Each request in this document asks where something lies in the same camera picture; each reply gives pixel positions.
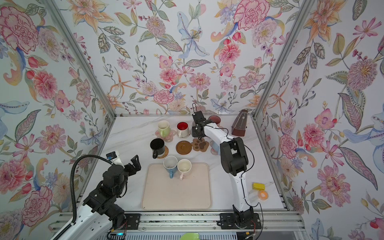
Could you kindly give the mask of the cream white mug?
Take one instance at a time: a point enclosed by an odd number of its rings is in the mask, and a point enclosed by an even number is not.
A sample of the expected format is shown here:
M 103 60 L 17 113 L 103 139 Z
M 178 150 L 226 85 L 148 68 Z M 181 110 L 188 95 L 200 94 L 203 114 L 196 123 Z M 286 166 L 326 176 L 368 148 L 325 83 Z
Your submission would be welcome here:
M 177 168 L 180 172 L 179 178 L 183 180 L 191 173 L 192 163 L 187 159 L 182 159 L 178 162 Z

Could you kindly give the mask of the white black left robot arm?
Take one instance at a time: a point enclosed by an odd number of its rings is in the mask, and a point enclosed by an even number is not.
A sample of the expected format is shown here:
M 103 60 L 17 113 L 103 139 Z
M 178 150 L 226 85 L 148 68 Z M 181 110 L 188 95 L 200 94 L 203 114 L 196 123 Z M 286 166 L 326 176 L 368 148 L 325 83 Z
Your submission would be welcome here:
M 72 204 L 77 203 L 74 177 L 77 165 L 85 159 L 97 159 L 110 165 L 103 173 L 103 179 L 89 193 L 78 207 L 73 207 L 72 219 L 53 236 L 54 240 L 92 240 L 103 234 L 111 239 L 127 230 L 138 230 L 141 214 L 129 214 L 117 205 L 117 199 L 127 192 L 128 178 L 141 170 L 139 157 L 135 155 L 130 163 L 124 165 L 116 152 L 108 153 L 106 158 L 97 155 L 84 155 L 73 164 L 70 174 L 70 193 Z

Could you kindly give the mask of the pink mug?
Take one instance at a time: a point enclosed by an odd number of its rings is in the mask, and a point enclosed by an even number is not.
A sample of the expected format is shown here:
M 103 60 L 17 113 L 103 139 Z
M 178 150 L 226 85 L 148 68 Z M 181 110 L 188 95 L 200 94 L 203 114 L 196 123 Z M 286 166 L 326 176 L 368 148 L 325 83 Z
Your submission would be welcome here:
M 209 123 L 210 127 L 221 128 L 221 126 L 220 126 L 221 118 L 219 116 L 212 115 L 212 116 L 209 117 L 209 121 L 211 121 Z

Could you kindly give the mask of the white mug green outside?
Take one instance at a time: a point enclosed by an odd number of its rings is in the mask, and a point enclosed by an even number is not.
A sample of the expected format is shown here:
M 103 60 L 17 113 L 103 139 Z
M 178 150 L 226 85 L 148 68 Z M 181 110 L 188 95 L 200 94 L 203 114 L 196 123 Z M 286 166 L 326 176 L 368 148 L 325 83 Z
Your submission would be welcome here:
M 170 132 L 171 132 L 171 128 L 170 128 L 170 123 L 168 121 L 160 121 L 158 122 L 158 132 L 161 136 L 161 138 L 166 138 L 167 136 L 169 136 Z

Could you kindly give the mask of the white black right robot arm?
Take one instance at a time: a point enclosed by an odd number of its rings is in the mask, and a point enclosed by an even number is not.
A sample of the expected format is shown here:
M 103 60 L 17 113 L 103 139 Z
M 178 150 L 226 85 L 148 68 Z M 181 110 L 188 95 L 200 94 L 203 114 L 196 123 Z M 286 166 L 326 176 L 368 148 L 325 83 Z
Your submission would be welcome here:
M 255 230 L 263 229 L 263 215 L 255 212 L 258 203 L 252 206 L 249 203 L 248 191 L 246 186 L 246 172 L 248 171 L 249 159 L 246 150 L 249 149 L 242 138 L 230 135 L 226 128 L 218 125 L 210 119 L 204 117 L 201 111 L 192 114 L 195 126 L 192 127 L 194 138 L 210 138 L 220 147 L 221 165 L 224 171 L 231 178 L 233 189 L 233 218 L 234 223 L 227 223 L 228 228 L 236 226 L 245 229 L 252 224 Z

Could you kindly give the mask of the red inside white mug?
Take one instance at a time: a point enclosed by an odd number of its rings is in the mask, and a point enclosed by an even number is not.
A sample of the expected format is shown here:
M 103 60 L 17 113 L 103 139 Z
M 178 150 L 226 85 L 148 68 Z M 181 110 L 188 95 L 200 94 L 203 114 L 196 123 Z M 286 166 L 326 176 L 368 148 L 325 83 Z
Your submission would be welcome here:
M 187 122 L 179 122 L 177 124 L 177 131 L 188 131 L 188 132 L 190 132 L 189 124 Z

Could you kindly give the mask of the black mug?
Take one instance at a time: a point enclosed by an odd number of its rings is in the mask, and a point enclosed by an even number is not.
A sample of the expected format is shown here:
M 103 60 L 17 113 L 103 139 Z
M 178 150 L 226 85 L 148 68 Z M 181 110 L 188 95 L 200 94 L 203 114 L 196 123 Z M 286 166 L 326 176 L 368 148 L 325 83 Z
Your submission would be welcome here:
M 153 151 L 153 159 L 156 159 L 158 157 L 162 157 L 165 154 L 166 148 L 165 148 L 165 142 L 164 140 L 160 138 L 156 138 L 151 141 L 150 148 Z

